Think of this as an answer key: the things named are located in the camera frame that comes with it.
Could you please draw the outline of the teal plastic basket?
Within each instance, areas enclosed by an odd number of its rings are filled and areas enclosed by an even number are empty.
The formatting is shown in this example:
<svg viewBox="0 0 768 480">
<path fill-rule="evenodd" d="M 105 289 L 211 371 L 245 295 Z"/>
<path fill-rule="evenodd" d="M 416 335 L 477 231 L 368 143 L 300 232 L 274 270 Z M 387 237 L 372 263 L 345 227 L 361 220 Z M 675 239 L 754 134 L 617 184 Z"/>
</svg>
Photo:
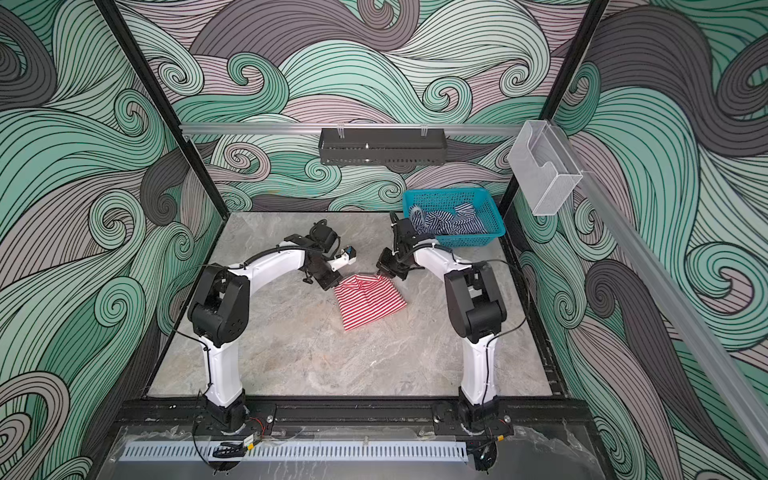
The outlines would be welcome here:
<svg viewBox="0 0 768 480">
<path fill-rule="evenodd" d="M 415 231 L 447 247 L 483 247 L 506 233 L 496 202 L 483 188 L 407 190 L 402 199 Z"/>
</svg>

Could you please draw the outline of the red white striped tank top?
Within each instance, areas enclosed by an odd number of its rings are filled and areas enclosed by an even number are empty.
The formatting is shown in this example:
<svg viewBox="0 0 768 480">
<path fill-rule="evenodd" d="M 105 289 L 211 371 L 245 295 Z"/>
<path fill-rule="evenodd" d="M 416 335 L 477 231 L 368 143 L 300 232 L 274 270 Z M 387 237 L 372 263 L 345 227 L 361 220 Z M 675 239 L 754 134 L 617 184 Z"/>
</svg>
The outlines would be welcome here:
<svg viewBox="0 0 768 480">
<path fill-rule="evenodd" d="M 355 274 L 334 288 L 345 331 L 360 328 L 403 310 L 407 302 L 383 275 Z"/>
</svg>

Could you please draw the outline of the navy white striped tank top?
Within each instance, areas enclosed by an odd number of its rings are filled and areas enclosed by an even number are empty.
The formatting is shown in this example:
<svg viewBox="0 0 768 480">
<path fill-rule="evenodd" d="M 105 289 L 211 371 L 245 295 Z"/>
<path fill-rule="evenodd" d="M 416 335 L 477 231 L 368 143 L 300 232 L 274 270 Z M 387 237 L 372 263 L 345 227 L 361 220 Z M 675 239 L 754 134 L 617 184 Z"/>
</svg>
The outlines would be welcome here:
<svg viewBox="0 0 768 480">
<path fill-rule="evenodd" d="M 476 235 L 487 232 L 474 206 L 470 203 L 456 206 L 453 212 L 444 210 L 427 212 L 413 205 L 409 210 L 409 218 L 414 229 L 420 234 Z"/>
</svg>

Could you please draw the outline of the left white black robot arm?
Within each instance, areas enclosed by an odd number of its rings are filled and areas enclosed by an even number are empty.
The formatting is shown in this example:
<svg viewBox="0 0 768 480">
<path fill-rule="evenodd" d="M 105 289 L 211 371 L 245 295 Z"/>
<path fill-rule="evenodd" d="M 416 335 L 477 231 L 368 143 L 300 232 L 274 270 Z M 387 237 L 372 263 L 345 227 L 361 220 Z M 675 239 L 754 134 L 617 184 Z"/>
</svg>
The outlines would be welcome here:
<svg viewBox="0 0 768 480">
<path fill-rule="evenodd" d="M 187 311 L 205 355 L 206 407 L 225 415 L 244 405 L 238 339 L 248 326 L 250 299 L 258 290 L 299 271 L 327 291 L 340 283 L 340 269 L 355 261 L 353 247 L 330 254 L 320 246 L 283 241 L 234 266 L 206 266 Z"/>
</svg>

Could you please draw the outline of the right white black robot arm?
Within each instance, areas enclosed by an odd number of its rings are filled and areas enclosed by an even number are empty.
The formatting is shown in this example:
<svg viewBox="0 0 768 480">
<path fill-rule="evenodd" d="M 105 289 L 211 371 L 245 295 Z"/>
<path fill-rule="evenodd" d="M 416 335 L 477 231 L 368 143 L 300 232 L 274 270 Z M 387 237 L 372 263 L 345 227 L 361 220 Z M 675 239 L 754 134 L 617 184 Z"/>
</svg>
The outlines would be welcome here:
<svg viewBox="0 0 768 480">
<path fill-rule="evenodd" d="M 468 423 L 497 412 L 494 358 L 507 309 L 492 267 L 466 260 L 436 238 L 418 233 L 407 217 L 391 212 L 389 220 L 393 243 L 382 250 L 378 272 L 405 280 L 422 269 L 443 282 L 448 318 L 462 339 L 460 416 Z"/>
</svg>

